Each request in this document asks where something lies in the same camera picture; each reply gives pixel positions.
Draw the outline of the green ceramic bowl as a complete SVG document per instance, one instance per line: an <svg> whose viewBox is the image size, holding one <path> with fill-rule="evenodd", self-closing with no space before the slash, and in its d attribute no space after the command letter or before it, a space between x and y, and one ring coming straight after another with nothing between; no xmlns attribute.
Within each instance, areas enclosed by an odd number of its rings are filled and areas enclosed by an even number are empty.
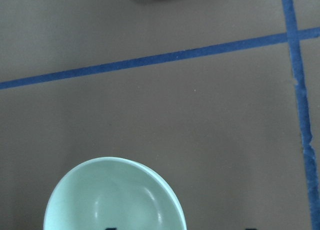
<svg viewBox="0 0 320 230"><path fill-rule="evenodd" d="M85 161L68 171L48 201L45 230L185 230L181 204L151 168L123 158Z"/></svg>

